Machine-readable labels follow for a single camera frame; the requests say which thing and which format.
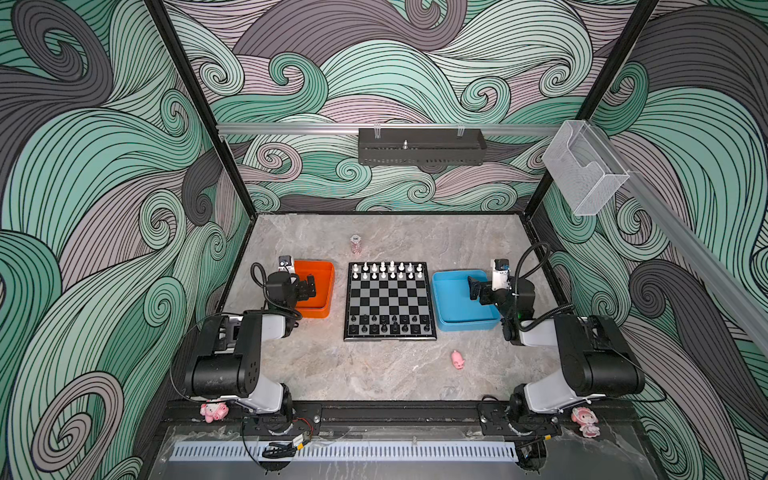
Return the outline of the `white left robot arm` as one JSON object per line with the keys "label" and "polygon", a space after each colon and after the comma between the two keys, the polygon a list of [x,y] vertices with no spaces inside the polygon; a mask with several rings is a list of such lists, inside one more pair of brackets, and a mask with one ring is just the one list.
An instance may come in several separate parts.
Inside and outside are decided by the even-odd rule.
{"label": "white left robot arm", "polygon": [[250,276],[264,297],[262,307],[206,319],[186,367],[186,395],[200,404],[207,423],[224,419],[232,405],[293,421],[289,388],[262,373],[262,345],[290,336],[298,326],[302,314],[297,304],[316,296],[315,278],[301,279],[285,269],[267,274],[258,262],[251,265]]}

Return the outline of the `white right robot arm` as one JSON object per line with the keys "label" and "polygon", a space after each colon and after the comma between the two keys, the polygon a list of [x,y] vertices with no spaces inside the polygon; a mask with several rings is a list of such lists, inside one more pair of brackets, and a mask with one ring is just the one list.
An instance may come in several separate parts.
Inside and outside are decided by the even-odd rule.
{"label": "white right robot arm", "polygon": [[504,339],[517,346],[553,347],[560,367],[545,378],[515,388],[508,417],[527,422],[595,400],[641,393],[645,373],[615,322],[607,317],[579,317],[565,306],[535,315],[535,289],[513,278],[505,288],[467,278],[469,297],[493,305],[501,315]]}

